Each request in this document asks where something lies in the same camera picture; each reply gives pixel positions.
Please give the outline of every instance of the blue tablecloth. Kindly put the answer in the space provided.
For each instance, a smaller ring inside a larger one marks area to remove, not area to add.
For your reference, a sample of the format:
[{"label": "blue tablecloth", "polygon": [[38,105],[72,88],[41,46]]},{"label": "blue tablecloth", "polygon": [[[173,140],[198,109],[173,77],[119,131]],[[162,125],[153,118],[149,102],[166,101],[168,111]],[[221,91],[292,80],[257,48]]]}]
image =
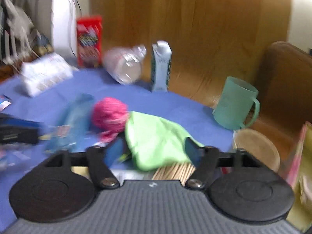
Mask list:
[{"label": "blue tablecloth", "polygon": [[[233,131],[219,126],[213,119],[212,109],[177,94],[150,92],[148,84],[120,85],[104,70],[80,70],[74,78],[59,83],[35,98],[26,95],[19,78],[13,78],[0,85],[0,94],[12,99],[12,104],[3,110],[21,119],[43,123],[43,132],[49,131],[69,101],[77,94],[88,93],[96,101],[104,97],[115,97],[126,103],[129,110],[152,114],[182,125],[197,141],[213,145],[222,151],[231,147]],[[81,145],[83,151],[99,140],[97,134],[87,134]],[[25,173],[44,160],[46,142],[26,150],[28,161],[18,162],[6,171],[0,172],[0,232],[16,218],[10,207],[8,195],[12,185]]]}]

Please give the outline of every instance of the plastic packaging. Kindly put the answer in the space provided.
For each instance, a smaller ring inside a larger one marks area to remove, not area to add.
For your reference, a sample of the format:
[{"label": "plastic packaging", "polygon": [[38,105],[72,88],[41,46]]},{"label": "plastic packaging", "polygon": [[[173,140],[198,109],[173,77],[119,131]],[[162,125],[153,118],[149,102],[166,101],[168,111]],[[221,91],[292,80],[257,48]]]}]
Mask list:
[{"label": "plastic packaging", "polygon": [[131,84],[141,76],[141,62],[145,55],[146,48],[143,45],[132,49],[117,47],[105,54],[103,65],[118,83]]},{"label": "plastic packaging", "polygon": [[23,62],[21,80],[30,97],[35,97],[56,83],[71,78],[71,66],[58,54],[45,55],[31,63]]},{"label": "plastic packaging", "polygon": [[61,114],[46,152],[54,153],[62,149],[70,152],[80,151],[79,144],[89,129],[94,103],[91,95],[81,94],[74,102],[68,104]]},{"label": "plastic packaging", "polygon": [[7,152],[0,147],[0,171],[4,171],[7,168]]},{"label": "plastic packaging", "polygon": [[171,49],[166,41],[152,45],[152,91],[168,91],[171,73]]}]

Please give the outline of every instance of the black circular pad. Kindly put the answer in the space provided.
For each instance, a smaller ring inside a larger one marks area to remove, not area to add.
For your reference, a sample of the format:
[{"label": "black circular pad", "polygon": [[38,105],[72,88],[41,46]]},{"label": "black circular pad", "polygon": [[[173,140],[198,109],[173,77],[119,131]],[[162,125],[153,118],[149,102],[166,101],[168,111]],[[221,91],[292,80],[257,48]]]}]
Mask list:
[{"label": "black circular pad", "polygon": [[10,190],[17,217],[32,222],[56,222],[76,216],[93,201],[94,186],[66,168],[34,169]]},{"label": "black circular pad", "polygon": [[214,205],[242,222],[274,222],[294,203],[291,187],[268,168],[242,168],[215,180],[208,188]]}]

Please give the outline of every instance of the green cloth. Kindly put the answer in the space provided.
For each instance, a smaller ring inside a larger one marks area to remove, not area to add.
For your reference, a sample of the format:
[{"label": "green cloth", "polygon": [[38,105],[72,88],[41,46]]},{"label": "green cloth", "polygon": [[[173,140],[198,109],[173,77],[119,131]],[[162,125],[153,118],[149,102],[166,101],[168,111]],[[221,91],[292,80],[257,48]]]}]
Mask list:
[{"label": "green cloth", "polygon": [[125,127],[125,137],[132,158],[140,170],[149,171],[174,162],[190,162],[184,151],[184,142],[191,136],[172,121],[131,112]]}]

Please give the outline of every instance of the white wall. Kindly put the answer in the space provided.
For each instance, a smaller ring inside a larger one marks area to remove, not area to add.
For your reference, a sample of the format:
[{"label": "white wall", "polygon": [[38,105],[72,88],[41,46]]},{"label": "white wall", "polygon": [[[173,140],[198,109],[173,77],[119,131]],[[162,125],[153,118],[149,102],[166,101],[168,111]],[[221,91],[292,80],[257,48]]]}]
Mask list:
[{"label": "white wall", "polygon": [[[88,15],[89,0],[78,1],[83,15]],[[70,42],[76,53],[76,11],[79,12],[79,9],[75,9],[72,0],[52,0],[52,44],[55,51],[63,57],[73,56]]]},{"label": "white wall", "polygon": [[312,48],[312,0],[292,0],[288,42],[307,53]]}]

